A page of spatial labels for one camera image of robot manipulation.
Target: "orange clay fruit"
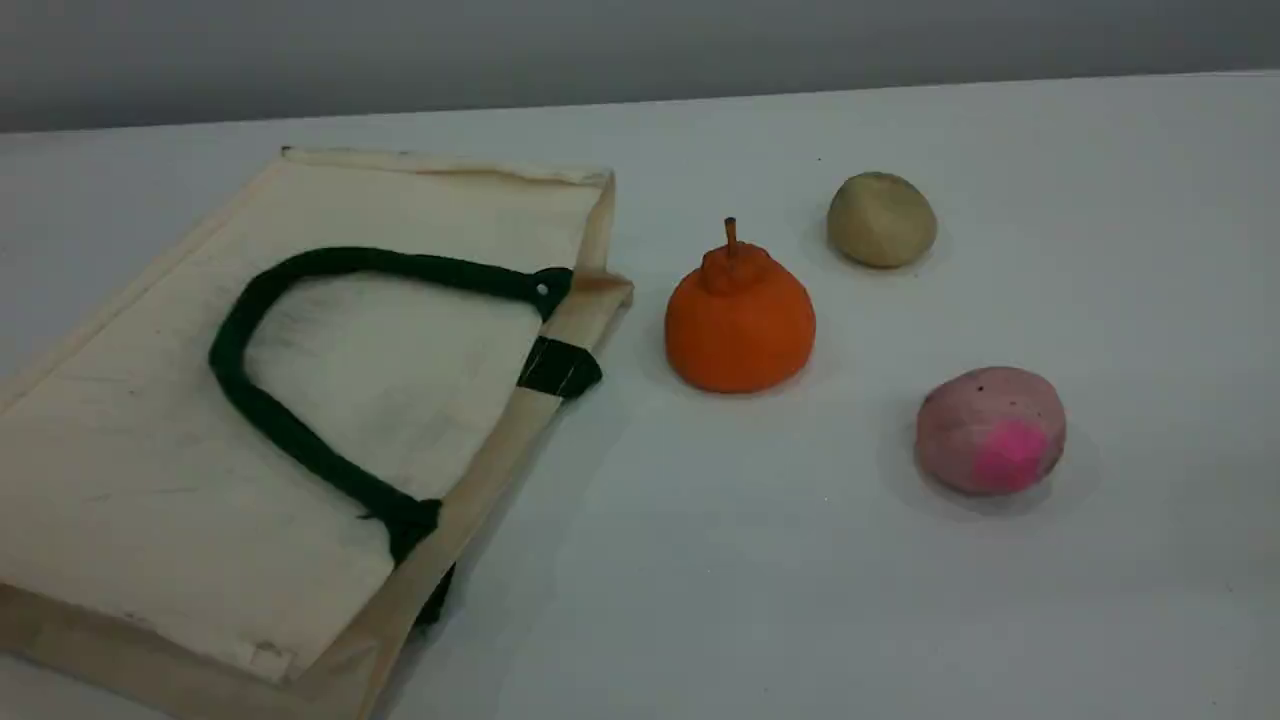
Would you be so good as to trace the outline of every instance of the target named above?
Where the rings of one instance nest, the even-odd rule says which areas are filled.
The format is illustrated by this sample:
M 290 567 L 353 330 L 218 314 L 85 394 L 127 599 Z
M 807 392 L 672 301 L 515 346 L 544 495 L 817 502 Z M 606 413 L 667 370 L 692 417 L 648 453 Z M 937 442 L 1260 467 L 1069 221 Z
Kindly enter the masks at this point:
M 758 392 L 800 372 L 813 351 L 817 319 L 800 281 L 763 247 L 737 241 L 703 255 L 667 302 L 667 361 L 689 384 L 710 392 Z

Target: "beige clay ball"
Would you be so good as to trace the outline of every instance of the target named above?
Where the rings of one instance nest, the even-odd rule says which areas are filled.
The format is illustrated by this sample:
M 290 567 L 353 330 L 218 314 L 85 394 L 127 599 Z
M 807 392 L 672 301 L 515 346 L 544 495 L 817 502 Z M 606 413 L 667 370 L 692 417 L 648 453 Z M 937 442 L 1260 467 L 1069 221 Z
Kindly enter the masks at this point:
M 845 181 L 827 210 L 827 240 L 873 268 L 901 268 L 933 247 L 938 218 L 914 184 L 890 173 Z

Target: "pink clay ball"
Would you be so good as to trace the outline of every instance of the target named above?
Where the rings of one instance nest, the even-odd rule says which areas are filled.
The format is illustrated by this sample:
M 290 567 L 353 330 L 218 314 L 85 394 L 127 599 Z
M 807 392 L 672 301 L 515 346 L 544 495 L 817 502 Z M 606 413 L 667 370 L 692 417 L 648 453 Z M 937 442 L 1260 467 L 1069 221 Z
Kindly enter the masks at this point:
M 980 368 L 938 386 L 915 418 L 915 455 L 969 495 L 1012 495 L 1044 478 L 1066 446 L 1066 411 L 1048 380 Z

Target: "bright pink spot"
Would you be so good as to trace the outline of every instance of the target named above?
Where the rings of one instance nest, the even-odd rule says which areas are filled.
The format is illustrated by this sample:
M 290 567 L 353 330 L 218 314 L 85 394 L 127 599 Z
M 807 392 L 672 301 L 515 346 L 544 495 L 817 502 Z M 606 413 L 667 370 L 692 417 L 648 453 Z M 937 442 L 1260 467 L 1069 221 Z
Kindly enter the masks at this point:
M 987 434 L 973 464 L 973 479 L 986 492 L 1027 489 L 1038 478 L 1048 437 L 1021 420 L 1000 423 Z

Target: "clay stem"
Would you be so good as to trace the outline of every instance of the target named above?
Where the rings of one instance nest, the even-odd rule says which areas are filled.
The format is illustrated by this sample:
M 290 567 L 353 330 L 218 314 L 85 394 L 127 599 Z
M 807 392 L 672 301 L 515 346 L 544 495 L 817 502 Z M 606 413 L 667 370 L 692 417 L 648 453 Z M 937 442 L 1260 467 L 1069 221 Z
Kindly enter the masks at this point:
M 724 237 L 728 238 L 728 256 L 737 250 L 737 218 L 724 218 Z

